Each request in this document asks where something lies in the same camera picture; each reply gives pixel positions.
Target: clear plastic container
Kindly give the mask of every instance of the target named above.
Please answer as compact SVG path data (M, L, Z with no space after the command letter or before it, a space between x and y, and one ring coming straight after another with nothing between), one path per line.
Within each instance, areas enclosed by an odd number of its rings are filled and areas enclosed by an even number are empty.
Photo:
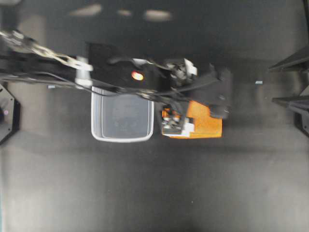
M105 95L108 91L92 87ZM154 103L136 95L92 94L91 131L100 141L133 143L148 140L154 129Z

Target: orange object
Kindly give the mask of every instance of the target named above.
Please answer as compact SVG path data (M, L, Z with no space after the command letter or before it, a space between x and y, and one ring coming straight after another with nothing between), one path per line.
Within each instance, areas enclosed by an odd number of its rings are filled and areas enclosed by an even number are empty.
M194 132L190 137L171 137L174 139L198 139L222 137L222 119L212 118L210 109L196 101L190 101L187 117L194 119Z

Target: led light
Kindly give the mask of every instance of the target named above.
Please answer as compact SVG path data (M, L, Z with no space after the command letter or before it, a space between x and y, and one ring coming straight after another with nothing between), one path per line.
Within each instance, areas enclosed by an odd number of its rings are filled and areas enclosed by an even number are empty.
M136 71L132 72L132 77L133 77L134 80L137 80L137 81L142 81L144 79L143 74L140 74Z

